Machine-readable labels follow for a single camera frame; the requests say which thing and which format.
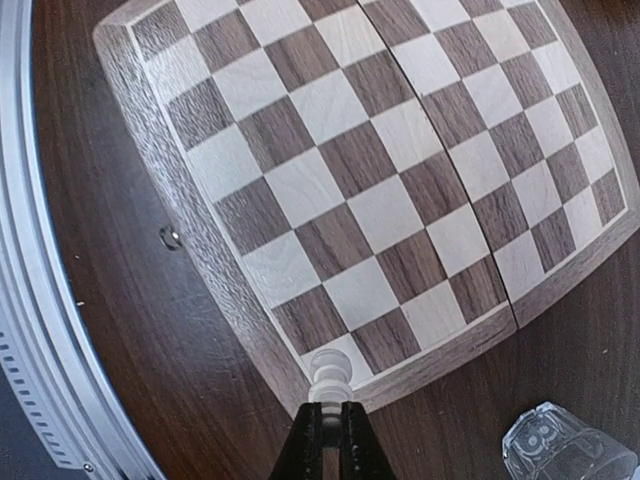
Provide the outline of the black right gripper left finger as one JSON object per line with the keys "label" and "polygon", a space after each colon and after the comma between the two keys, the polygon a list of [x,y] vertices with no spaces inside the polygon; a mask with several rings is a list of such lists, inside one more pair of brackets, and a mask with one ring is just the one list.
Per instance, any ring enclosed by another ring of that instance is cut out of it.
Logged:
{"label": "black right gripper left finger", "polygon": [[323,478],[323,414],[320,403],[298,409],[270,480],[320,480]]}

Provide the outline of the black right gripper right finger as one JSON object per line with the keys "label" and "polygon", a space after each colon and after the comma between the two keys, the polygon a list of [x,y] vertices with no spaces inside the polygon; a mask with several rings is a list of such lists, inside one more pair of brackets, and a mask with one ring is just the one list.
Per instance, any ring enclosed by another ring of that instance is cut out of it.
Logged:
{"label": "black right gripper right finger", "polygon": [[361,403],[344,402],[341,405],[339,450],[340,479],[395,478]]}

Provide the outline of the white chess king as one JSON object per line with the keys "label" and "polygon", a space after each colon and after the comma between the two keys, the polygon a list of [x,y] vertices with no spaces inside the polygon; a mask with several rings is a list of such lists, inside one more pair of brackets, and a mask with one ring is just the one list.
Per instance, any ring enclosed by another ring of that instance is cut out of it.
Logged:
{"label": "white chess king", "polygon": [[342,404],[354,400],[350,386],[353,376],[348,356],[338,349],[323,349],[314,354],[310,363],[310,403],[320,403],[323,443],[337,448],[340,444]]}

